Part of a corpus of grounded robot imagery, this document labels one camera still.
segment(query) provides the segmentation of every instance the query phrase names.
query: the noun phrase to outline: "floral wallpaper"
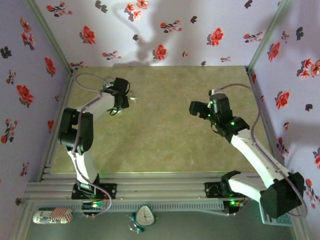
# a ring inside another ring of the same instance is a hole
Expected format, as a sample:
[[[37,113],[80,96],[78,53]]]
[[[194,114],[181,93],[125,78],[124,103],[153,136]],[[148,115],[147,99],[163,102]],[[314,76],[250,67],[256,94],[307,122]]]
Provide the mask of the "floral wallpaper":
[[[276,154],[305,179],[306,220],[313,239],[320,239],[320,29],[310,24],[317,23],[320,2],[313,3],[292,1],[253,68],[252,83],[264,96]]]
[[[26,3],[6,2],[0,16],[0,239],[7,240],[26,186],[42,170],[68,73]]]
[[[33,1],[71,68],[246,66],[280,2]]]

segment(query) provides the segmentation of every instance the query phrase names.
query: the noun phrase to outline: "clock face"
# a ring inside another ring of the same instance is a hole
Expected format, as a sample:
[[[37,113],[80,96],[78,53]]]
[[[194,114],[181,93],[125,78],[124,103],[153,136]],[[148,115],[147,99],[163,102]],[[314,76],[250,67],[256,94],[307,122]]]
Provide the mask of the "clock face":
[[[155,216],[148,206],[142,206],[136,213],[135,221],[140,226],[149,226],[155,222]]]

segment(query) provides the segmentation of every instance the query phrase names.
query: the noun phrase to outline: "clock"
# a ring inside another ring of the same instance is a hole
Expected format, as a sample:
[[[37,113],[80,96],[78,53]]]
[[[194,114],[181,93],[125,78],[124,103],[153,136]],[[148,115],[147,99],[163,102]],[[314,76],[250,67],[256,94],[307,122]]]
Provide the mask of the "clock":
[[[131,221],[134,223],[136,231],[142,233],[145,231],[144,227],[155,223],[156,217],[148,205],[143,205],[138,211],[132,213]]]

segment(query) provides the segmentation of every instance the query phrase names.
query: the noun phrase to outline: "wire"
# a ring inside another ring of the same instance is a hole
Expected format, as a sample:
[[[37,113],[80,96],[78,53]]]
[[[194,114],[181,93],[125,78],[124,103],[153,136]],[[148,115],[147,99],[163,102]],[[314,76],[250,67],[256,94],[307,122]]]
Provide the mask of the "wire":
[[[253,90],[251,87],[249,87],[249,86],[247,86],[247,85],[245,85],[245,84],[242,84],[242,83],[231,83],[231,84],[228,84],[228,85],[223,86],[223,87],[221,87],[221,88],[215,89],[213,92],[215,93],[215,92],[221,91],[221,90],[223,90],[223,89],[226,89],[226,88],[229,88],[229,87],[232,87],[232,86],[241,86],[241,87],[244,87],[244,88],[246,88],[246,89],[249,89],[249,90],[251,90],[251,92],[253,93],[254,98],[255,98],[256,100],[258,99],[257,96],[256,96],[256,94],[255,94],[255,92],[254,92],[254,90]],[[308,208],[307,208],[306,202],[304,201],[304,198],[301,196],[300,192],[299,192],[298,189],[295,187],[295,185],[291,182],[291,180],[281,171],[281,169],[271,160],[271,158],[265,153],[265,151],[263,151],[263,150],[261,149],[261,147],[260,147],[260,146],[258,145],[258,143],[257,143],[257,140],[256,140],[255,135],[254,135],[254,131],[255,131],[255,127],[256,127],[256,125],[257,125],[257,123],[258,123],[258,121],[259,121],[259,118],[260,118],[260,116],[261,116],[261,108],[260,108],[260,104],[259,104],[258,101],[257,101],[257,107],[258,107],[258,115],[257,115],[257,117],[256,117],[256,119],[255,119],[255,121],[254,121],[254,123],[253,123],[253,125],[252,125],[251,131],[250,131],[253,145],[260,151],[261,154],[263,154],[263,155],[266,157],[266,159],[269,160],[269,162],[272,164],[272,166],[273,166],[273,167],[280,173],[280,175],[289,183],[289,185],[292,187],[293,191],[295,192],[295,194],[298,196],[299,200],[300,200],[301,203],[302,203],[303,210],[304,210],[304,211],[303,211],[303,214],[296,215],[296,214],[293,214],[293,213],[290,213],[290,212],[288,212],[287,214],[289,214],[289,215],[291,215],[291,216],[293,216],[293,217],[297,217],[297,218],[305,218],[305,217],[307,216],[307,214],[308,214]]]
[[[99,187],[99,186],[91,183],[90,180],[87,179],[87,178],[83,175],[83,173],[80,171],[79,166],[78,166],[78,163],[77,163],[76,149],[77,149],[77,146],[78,146],[78,143],[79,143],[79,138],[80,138],[80,129],[81,129],[81,117],[82,117],[82,114],[83,114],[83,112],[84,112],[86,109],[88,109],[92,104],[94,104],[95,102],[97,102],[97,101],[99,101],[99,100],[101,99],[103,90],[99,91],[99,90],[96,90],[96,89],[92,89],[92,88],[83,86],[82,84],[80,84],[80,83],[78,82],[78,77],[79,77],[80,75],[91,75],[91,76],[94,76],[94,77],[97,77],[97,78],[103,80],[108,86],[110,86],[110,84],[106,81],[106,79],[104,79],[104,78],[102,78],[102,77],[100,77],[100,76],[97,76],[97,75],[95,75],[95,74],[92,74],[92,73],[80,73],[80,74],[77,74],[77,75],[75,76],[75,78],[74,78],[75,81],[76,81],[76,83],[77,83],[80,87],[82,87],[82,88],[84,88],[84,89],[86,89],[86,90],[89,90],[89,91],[93,91],[93,92],[98,92],[98,93],[99,93],[99,96],[98,96],[97,98],[95,98],[94,100],[90,101],[89,103],[87,103],[87,104],[81,109],[81,111],[80,111],[80,113],[79,113],[79,115],[78,115],[78,122],[77,122],[77,124],[78,124],[77,129],[78,129],[78,131],[76,132],[75,141],[74,141],[74,146],[73,146],[73,148],[72,148],[72,150],[71,150],[71,154],[72,154],[73,157],[74,157],[74,165],[75,165],[76,171],[81,175],[81,177],[82,177],[90,186],[92,186],[93,188],[96,188],[96,189],[100,190],[101,192],[103,192],[103,193],[109,198],[109,200],[110,200],[110,203],[109,203],[108,207],[106,207],[103,211],[101,211],[101,212],[99,212],[99,213],[91,216],[92,218],[94,218],[94,217],[97,217],[97,216],[105,213],[106,211],[108,211],[108,210],[111,208],[111,206],[112,206],[112,197],[110,196],[110,194],[109,194],[105,189],[103,189],[103,188],[101,188],[101,187]]]

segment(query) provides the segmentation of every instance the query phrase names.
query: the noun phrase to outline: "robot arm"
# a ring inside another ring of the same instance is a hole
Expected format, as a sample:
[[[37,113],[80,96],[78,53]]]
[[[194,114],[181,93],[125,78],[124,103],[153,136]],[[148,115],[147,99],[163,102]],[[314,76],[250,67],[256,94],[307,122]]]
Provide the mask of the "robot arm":
[[[112,86],[101,92],[101,97],[97,96],[90,101],[91,105],[81,115],[80,129],[75,129],[73,126],[78,125],[79,114],[87,104],[76,109],[66,108],[63,111],[58,139],[72,159],[78,189],[87,195],[96,195],[97,192],[96,188],[89,185],[83,177],[97,186],[100,184],[99,174],[93,165],[90,153],[94,140],[94,122],[107,111],[119,111],[129,107],[126,96],[129,85],[127,80],[116,78]],[[80,133],[74,156],[72,149],[75,145],[77,131]]]
[[[258,140],[252,140],[249,125],[241,118],[233,116],[229,99],[224,93],[209,92],[209,104],[192,101],[189,112],[211,122],[215,133],[224,137],[237,148],[254,167],[260,181],[252,180],[239,171],[232,171],[221,177],[220,190],[226,197],[233,193],[243,194],[261,204],[266,213],[277,218],[302,203],[280,171],[294,184],[299,193],[304,191],[304,178],[300,173],[290,173],[281,165]]]

